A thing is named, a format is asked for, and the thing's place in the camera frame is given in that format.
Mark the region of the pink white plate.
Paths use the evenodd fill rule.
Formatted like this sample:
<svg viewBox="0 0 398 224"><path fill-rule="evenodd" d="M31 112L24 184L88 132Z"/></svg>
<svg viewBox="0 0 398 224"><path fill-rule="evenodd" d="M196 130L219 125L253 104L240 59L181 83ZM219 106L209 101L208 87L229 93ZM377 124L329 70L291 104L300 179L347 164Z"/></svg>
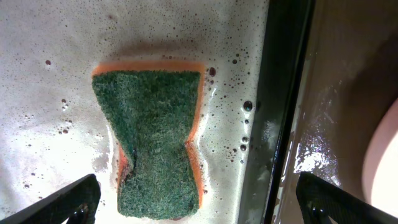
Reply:
<svg viewBox="0 0 398 224"><path fill-rule="evenodd" d="M364 198L372 206L397 216L397 102L381 119L363 162Z"/></svg>

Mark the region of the green orange sponge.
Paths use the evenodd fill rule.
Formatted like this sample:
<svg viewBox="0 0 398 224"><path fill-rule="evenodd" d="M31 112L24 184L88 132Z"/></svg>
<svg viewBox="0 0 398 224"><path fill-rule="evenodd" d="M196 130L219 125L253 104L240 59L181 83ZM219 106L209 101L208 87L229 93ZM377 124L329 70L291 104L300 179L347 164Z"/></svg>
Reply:
<svg viewBox="0 0 398 224"><path fill-rule="evenodd" d="M195 214L203 182L195 135L205 66L181 60L101 63L97 102L119 143L121 215L173 220Z"/></svg>

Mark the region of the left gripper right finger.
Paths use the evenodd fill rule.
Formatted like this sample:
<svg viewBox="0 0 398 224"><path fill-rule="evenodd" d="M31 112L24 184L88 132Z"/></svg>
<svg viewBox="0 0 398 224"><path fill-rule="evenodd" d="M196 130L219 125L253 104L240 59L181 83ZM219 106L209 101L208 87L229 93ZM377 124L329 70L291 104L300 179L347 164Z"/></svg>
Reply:
<svg viewBox="0 0 398 224"><path fill-rule="evenodd" d="M310 172L301 172L296 196L304 224L397 224L397 218Z"/></svg>

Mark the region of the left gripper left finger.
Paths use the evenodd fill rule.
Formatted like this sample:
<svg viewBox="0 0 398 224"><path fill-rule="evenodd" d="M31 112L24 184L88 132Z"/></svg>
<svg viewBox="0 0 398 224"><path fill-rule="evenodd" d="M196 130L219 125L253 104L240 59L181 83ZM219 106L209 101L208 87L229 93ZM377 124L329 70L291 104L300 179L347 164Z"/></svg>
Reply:
<svg viewBox="0 0 398 224"><path fill-rule="evenodd" d="M31 206L1 220L1 223L94 224L100 202L100 185L88 174Z"/></svg>

